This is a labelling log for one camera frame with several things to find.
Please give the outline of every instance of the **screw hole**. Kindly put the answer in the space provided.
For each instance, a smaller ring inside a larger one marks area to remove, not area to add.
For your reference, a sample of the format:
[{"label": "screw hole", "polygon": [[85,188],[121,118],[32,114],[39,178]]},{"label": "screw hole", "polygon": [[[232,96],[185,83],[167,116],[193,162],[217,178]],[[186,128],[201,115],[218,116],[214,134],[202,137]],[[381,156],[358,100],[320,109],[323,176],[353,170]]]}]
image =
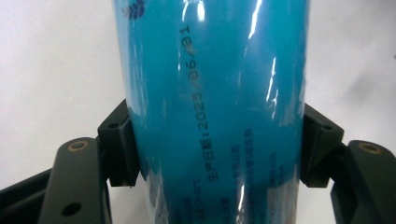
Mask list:
[{"label": "screw hole", "polygon": [[364,151],[372,153],[372,154],[381,154],[382,153],[381,148],[379,148],[375,145],[372,145],[370,143],[360,143],[359,147],[361,149],[363,149]]},{"label": "screw hole", "polygon": [[64,215],[64,217],[71,217],[78,213],[81,207],[81,203],[70,203],[62,211],[62,215]]},{"label": "screw hole", "polygon": [[329,126],[329,125],[324,125],[324,126],[322,127],[322,129],[327,130],[327,131],[331,131],[331,130],[332,130],[332,127]]},{"label": "screw hole", "polygon": [[67,149],[71,152],[78,152],[81,151],[82,149],[85,149],[88,146],[87,141],[77,141],[72,144],[70,144]]},{"label": "screw hole", "polygon": [[108,125],[108,127],[111,128],[111,129],[117,128],[117,127],[119,127],[119,124],[118,123],[112,123],[112,124]]}]

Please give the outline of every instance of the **blue cylindrical roll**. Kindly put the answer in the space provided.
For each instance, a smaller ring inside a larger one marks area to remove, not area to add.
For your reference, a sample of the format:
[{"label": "blue cylindrical roll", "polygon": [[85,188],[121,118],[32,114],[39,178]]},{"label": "blue cylindrical roll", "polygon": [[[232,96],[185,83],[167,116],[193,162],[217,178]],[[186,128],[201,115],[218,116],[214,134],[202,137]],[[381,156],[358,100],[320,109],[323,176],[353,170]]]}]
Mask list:
[{"label": "blue cylindrical roll", "polygon": [[153,223],[293,223],[307,0],[115,0]]}]

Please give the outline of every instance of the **white background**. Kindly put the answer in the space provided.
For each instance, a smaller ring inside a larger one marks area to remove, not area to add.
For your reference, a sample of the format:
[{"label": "white background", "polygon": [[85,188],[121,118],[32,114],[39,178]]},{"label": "white background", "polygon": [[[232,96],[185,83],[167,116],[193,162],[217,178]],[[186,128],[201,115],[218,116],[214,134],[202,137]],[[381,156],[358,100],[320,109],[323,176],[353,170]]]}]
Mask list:
[{"label": "white background", "polygon": [[[312,1],[306,101],[396,153],[396,1]],[[0,6],[0,189],[49,169],[58,147],[124,98],[111,1]],[[330,189],[300,187],[298,224],[335,223]],[[148,223],[143,183],[112,189],[116,224]]]}]

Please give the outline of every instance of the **black plastic part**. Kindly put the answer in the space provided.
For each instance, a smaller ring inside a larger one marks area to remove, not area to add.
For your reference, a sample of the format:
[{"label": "black plastic part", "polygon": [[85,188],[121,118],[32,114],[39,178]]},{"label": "black plastic part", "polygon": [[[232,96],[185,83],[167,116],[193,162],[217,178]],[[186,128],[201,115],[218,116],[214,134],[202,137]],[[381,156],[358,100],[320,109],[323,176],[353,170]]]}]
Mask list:
[{"label": "black plastic part", "polygon": [[63,144],[56,155],[38,223],[108,224],[108,202],[96,140],[79,138]]},{"label": "black plastic part", "polygon": [[98,133],[111,186],[134,186],[140,167],[125,100],[99,126]]},{"label": "black plastic part", "polygon": [[51,169],[0,191],[0,223],[37,223]]},{"label": "black plastic part", "polygon": [[300,179],[309,188],[329,183],[326,159],[342,145],[344,130],[305,104]]},{"label": "black plastic part", "polygon": [[396,223],[396,159],[386,148],[351,141],[332,157],[332,206],[339,224]]}]

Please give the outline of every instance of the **blue plastic wrap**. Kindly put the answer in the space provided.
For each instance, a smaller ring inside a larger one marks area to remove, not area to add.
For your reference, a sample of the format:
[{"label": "blue plastic wrap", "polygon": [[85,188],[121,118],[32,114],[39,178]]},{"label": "blue plastic wrap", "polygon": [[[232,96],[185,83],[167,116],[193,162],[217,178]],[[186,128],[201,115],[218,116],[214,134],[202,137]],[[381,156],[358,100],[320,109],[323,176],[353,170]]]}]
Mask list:
[{"label": "blue plastic wrap", "polygon": [[153,223],[294,223],[307,0],[114,1]]}]

